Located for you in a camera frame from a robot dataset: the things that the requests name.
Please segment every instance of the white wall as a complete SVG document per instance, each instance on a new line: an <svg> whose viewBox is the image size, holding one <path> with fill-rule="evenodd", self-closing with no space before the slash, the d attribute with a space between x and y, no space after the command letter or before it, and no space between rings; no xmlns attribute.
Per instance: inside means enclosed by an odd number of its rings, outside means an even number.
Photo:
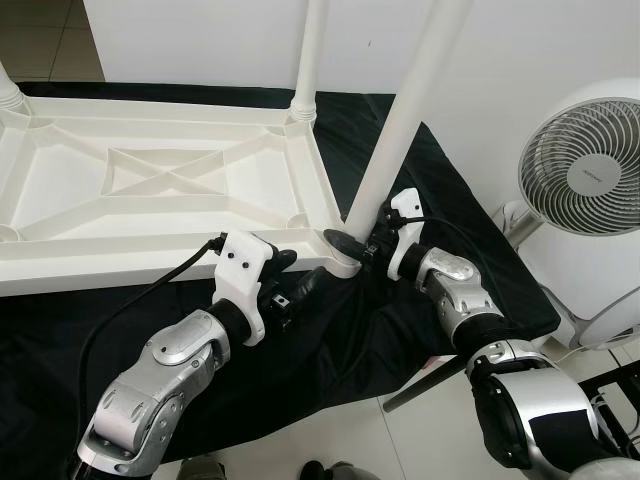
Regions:
<svg viewBox="0 0 640 480"><path fill-rule="evenodd" d="M554 104L640 76L638 0L477 0L425 108L485 209L518 196L517 164ZM85 0L108 81L293 87L304 0ZM431 1L333 0L319 88L394 92Z"/></svg>

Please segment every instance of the black cloth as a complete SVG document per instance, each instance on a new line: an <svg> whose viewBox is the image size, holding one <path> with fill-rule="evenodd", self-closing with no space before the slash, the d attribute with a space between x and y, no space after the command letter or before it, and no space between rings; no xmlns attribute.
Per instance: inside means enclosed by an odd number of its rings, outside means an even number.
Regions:
<svg viewBox="0 0 640 480"><path fill-rule="evenodd" d="M141 84L22 83L30 96L110 98L287 108L282 89ZM315 136L340 209L347 212L393 96L318 93ZM485 287L512 321L514 336L552 331L557 315L495 228L429 129L422 125L392 195L418 188L425 210L465 229L493 272ZM482 264L459 235L425 225L423 241ZM283 279L292 285L300 275ZM93 325L140 287L0 298L0 468L3 478L51 478L72 450L76 368ZM89 362L89 406L138 357L146 339L194 308L212 281L166 285L100 336ZM253 440L320 409L392 392L428 357L452 353L428 298L405 281L364 273L326 278L322 294L284 335L239 348L185 411L166 461Z"/></svg>

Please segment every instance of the floor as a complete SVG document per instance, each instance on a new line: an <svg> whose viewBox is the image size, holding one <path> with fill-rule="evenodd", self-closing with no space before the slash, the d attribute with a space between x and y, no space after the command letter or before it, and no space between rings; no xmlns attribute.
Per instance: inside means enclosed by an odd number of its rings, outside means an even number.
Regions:
<svg viewBox="0 0 640 480"><path fill-rule="evenodd" d="M82 0L0 0L0 60L15 82L104 81Z"/></svg>
<svg viewBox="0 0 640 480"><path fill-rule="evenodd" d="M0 0L0 59L14 81L104 80L82 0ZM553 342L545 348L553 359L567 353ZM638 360L640 342L613 353L622 364ZM577 381L616 367L606 351L575 353L560 365ZM611 396L612 402L623 403ZM294 480L311 459L327 466L348 460L382 480L524 478L485 451L462 374L392 413L383 412L384 400L318 412L216 455L230 480ZM632 429L635 416L624 405L620 409L624 426ZM163 465L153 478L173 480L179 468L179 462Z"/></svg>

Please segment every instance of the electric fan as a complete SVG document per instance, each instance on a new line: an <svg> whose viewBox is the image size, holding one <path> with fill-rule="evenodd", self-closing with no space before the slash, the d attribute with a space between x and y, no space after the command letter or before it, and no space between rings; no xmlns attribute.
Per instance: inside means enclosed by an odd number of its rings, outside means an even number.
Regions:
<svg viewBox="0 0 640 480"><path fill-rule="evenodd" d="M639 81L624 79L565 101L523 151L526 203L494 218L558 310L553 336L567 347L640 333L639 99Z"/></svg>

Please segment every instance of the fan grille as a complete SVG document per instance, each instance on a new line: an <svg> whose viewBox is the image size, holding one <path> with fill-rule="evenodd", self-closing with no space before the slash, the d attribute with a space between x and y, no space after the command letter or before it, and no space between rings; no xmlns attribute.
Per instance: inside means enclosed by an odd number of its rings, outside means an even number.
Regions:
<svg viewBox="0 0 640 480"><path fill-rule="evenodd" d="M520 187L547 222L582 235L640 227L640 103L599 99L545 123L520 161Z"/></svg>

